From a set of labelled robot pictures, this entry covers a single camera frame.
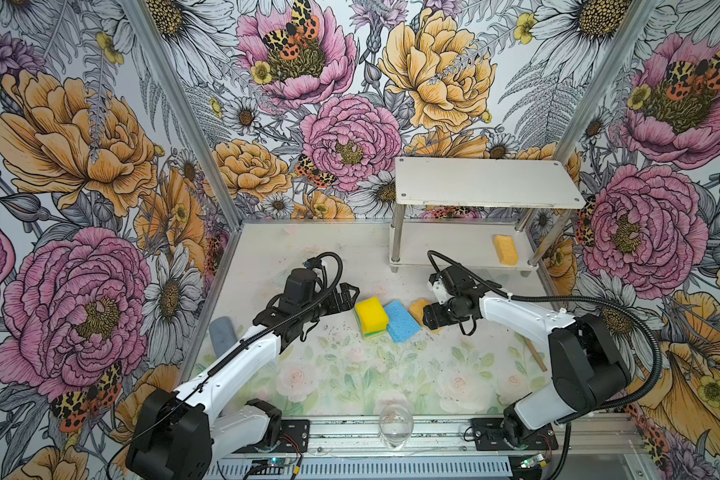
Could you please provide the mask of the orange sponge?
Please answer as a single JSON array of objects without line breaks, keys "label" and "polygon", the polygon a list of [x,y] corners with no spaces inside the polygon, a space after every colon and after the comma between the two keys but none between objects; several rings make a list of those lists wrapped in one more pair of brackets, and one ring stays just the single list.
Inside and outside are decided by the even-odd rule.
[{"label": "orange sponge", "polygon": [[519,255],[512,236],[495,235],[493,245],[500,265],[516,266],[519,262]]},{"label": "orange sponge", "polygon": [[430,329],[424,322],[424,308],[430,304],[431,302],[429,300],[421,298],[414,301],[408,308],[408,311],[423,330],[438,334],[440,329]]}]

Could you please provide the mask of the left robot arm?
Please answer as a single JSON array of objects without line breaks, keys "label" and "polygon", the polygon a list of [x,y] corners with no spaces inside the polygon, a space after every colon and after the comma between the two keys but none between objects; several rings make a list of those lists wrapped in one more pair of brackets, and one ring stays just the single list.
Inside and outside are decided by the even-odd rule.
[{"label": "left robot arm", "polygon": [[251,327],[222,357],[187,382],[157,388],[144,401],[125,466],[143,479],[201,479],[232,453],[294,453],[308,447],[309,421],[286,421],[271,403],[252,399],[225,408],[264,366],[303,341],[324,316],[348,312],[357,287],[330,277],[318,259],[291,271]]}]

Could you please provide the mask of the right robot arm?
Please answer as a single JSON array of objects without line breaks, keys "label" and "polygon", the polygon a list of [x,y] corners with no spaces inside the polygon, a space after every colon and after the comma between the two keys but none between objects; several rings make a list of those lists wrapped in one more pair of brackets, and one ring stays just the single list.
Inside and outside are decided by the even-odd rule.
[{"label": "right robot arm", "polygon": [[627,386],[629,368],[600,317],[550,310],[491,286],[458,266],[435,272],[429,287],[436,301],[424,307],[423,320],[430,330],[457,325],[465,335],[487,320],[542,347],[551,379],[504,410],[508,442],[519,445],[553,423],[591,413]]}]

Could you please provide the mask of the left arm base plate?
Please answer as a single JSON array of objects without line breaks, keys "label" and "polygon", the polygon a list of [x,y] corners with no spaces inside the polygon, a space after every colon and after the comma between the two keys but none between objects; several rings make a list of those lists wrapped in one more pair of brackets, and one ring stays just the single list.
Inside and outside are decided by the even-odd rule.
[{"label": "left arm base plate", "polygon": [[264,439],[257,444],[241,447],[235,454],[306,453],[309,447],[311,422],[305,419],[285,419],[272,441]]}]

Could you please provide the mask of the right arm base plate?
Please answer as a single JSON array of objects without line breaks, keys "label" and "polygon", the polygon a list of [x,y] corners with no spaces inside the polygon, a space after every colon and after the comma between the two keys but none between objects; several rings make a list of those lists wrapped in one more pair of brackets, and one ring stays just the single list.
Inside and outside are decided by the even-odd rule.
[{"label": "right arm base plate", "polygon": [[478,451],[554,451],[559,448],[550,424],[529,430],[520,421],[497,416],[472,418],[465,437],[472,439]]}]

